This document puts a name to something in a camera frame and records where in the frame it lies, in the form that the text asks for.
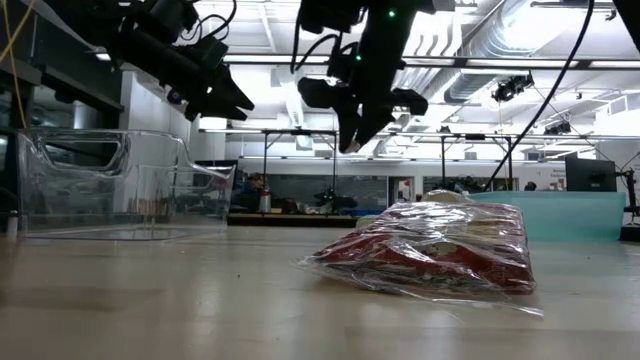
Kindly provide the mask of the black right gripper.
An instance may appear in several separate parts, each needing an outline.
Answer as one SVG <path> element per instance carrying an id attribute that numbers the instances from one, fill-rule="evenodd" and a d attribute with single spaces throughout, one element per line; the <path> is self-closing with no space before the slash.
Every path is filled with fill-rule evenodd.
<path id="1" fill-rule="evenodd" d="M 414 116 L 426 113 L 429 104 L 423 96 L 411 89 L 393 87 L 396 72 L 405 66 L 402 57 L 417 12 L 367 10 L 348 88 L 307 77 L 298 81 L 298 92 L 307 106 L 330 108 L 336 113 L 340 153 L 357 152 L 394 122 L 395 107 L 407 108 Z"/>

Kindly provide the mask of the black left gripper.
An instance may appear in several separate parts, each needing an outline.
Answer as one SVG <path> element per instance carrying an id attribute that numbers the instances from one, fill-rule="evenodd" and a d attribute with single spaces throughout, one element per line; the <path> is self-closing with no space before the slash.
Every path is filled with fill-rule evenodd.
<path id="1" fill-rule="evenodd" d="M 228 46 L 217 38 L 174 46 L 137 28 L 122 32 L 118 40 L 121 58 L 168 86 L 167 100 L 174 105 L 184 103 L 187 120 L 215 117 L 244 121 L 247 115 L 238 108 L 254 109 L 229 67 L 222 64 Z"/>

